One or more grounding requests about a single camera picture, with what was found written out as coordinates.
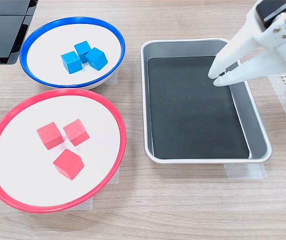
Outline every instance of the blue rim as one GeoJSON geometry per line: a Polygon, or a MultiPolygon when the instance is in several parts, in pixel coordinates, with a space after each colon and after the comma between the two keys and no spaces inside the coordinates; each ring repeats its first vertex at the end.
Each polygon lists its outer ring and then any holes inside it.
{"type": "Polygon", "coordinates": [[[50,87],[54,87],[54,88],[82,88],[82,87],[86,87],[92,84],[95,84],[103,79],[105,79],[107,76],[109,76],[111,73],[113,73],[115,71],[115,69],[118,68],[118,66],[121,64],[123,58],[125,55],[125,41],[124,38],[122,36],[122,34],[120,33],[119,30],[116,29],[116,27],[114,27],[113,25],[111,25],[110,23],[97,19],[97,18],[92,18],[92,17],[86,17],[86,16],[73,16],[73,17],[67,17],[67,18],[62,18],[62,19],[58,19],[52,22],[49,22],[47,24],[45,24],[44,26],[41,26],[40,28],[38,28],[36,31],[34,31],[25,41],[25,43],[22,46],[21,52],[19,54],[19,58],[20,58],[20,63],[21,66],[24,70],[24,72],[26,72],[27,75],[29,75],[32,79],[34,79],[35,81],[50,86],[50,87]],[[42,81],[41,79],[37,78],[29,69],[28,66],[28,62],[27,62],[27,56],[28,56],[28,52],[30,50],[31,45],[35,42],[36,39],[38,39],[41,35],[43,35],[44,33],[60,27],[60,26],[64,26],[64,25],[71,25],[71,24],[91,24],[91,25],[97,25],[97,26],[101,26],[104,27],[108,30],[110,30],[112,33],[114,33],[114,35],[117,37],[117,39],[119,40],[119,43],[121,45],[121,55],[118,59],[117,64],[106,74],[104,74],[103,76],[89,81],[89,82],[85,82],[85,83],[81,83],[81,84],[74,84],[74,85],[57,85],[57,84],[52,84],[52,83],[48,83],[45,81],[42,81]]]}

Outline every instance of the white robotic arm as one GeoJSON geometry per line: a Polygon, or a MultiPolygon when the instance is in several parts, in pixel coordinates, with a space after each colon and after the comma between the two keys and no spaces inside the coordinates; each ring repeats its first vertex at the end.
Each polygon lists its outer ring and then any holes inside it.
{"type": "Polygon", "coordinates": [[[246,22],[216,55],[208,76],[215,86],[226,86],[259,77],[286,73],[286,0],[258,0],[246,22]],[[226,68],[258,47],[265,49],[232,71],[226,68]]]}

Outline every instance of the cube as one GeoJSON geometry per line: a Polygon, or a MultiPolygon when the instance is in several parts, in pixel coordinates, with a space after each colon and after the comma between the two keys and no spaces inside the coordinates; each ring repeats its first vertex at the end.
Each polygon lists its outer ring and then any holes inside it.
{"type": "Polygon", "coordinates": [[[81,59],[75,51],[70,51],[62,56],[63,65],[69,74],[76,73],[83,69],[81,59]]]}
{"type": "Polygon", "coordinates": [[[67,138],[74,146],[77,146],[90,138],[80,119],[71,122],[69,125],[63,127],[63,129],[67,138]]]}
{"type": "Polygon", "coordinates": [[[85,55],[88,54],[88,52],[91,50],[91,47],[90,47],[88,41],[83,41],[81,43],[78,43],[78,44],[74,45],[74,47],[76,49],[76,52],[77,52],[79,58],[81,59],[81,62],[83,64],[87,63],[88,60],[85,57],[85,55]]]}
{"type": "Polygon", "coordinates": [[[36,130],[47,150],[64,142],[63,137],[54,122],[36,130]]]}
{"type": "Polygon", "coordinates": [[[96,47],[89,51],[85,57],[88,63],[98,71],[100,71],[106,64],[108,64],[108,60],[104,52],[97,49],[96,47]]]}
{"type": "Polygon", "coordinates": [[[60,174],[73,180],[84,167],[84,163],[79,155],[65,149],[53,162],[60,174]]]}

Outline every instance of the wooden table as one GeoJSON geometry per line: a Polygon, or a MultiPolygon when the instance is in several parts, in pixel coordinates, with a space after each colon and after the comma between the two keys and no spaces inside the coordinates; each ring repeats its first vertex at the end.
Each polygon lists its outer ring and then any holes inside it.
{"type": "MultiPolygon", "coordinates": [[[[126,41],[117,85],[94,91],[112,101],[127,127],[119,184],[93,210],[30,214],[0,200],[0,239],[286,240],[286,115],[269,80],[250,82],[273,155],[264,180],[228,179],[223,165],[156,165],[143,148],[140,47],[148,40],[231,39],[253,0],[40,1],[29,34],[55,19],[100,18],[126,41]]],[[[49,90],[20,63],[0,65],[0,120],[23,100],[49,90]]]]}

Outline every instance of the black rubber liner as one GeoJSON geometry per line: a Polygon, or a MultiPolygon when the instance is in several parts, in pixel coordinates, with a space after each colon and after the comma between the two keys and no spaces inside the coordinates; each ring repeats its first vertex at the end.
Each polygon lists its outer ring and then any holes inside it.
{"type": "Polygon", "coordinates": [[[215,87],[214,56],[147,62],[152,142],[159,159],[247,159],[230,87],[215,87]]]}

